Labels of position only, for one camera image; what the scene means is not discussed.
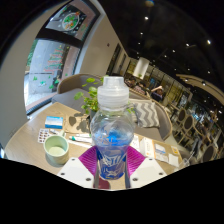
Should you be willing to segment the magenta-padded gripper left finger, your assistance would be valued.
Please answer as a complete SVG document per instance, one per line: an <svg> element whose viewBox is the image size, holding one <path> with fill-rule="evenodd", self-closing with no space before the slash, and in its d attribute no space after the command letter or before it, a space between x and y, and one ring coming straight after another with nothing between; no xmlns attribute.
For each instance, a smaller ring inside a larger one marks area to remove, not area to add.
<svg viewBox="0 0 224 224"><path fill-rule="evenodd" d="M84 188L99 185L97 150L92 146L78 158L71 157L59 171L58 176Z"/></svg>

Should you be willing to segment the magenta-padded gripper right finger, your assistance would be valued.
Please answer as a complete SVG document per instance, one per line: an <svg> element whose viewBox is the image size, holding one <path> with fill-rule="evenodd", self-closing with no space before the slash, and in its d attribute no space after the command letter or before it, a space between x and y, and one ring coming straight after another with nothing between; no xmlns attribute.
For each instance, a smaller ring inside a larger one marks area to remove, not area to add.
<svg viewBox="0 0 224 224"><path fill-rule="evenodd" d="M165 176L165 171L155 159L144 157L133 147L128 147L125 177L127 188L140 188Z"/></svg>

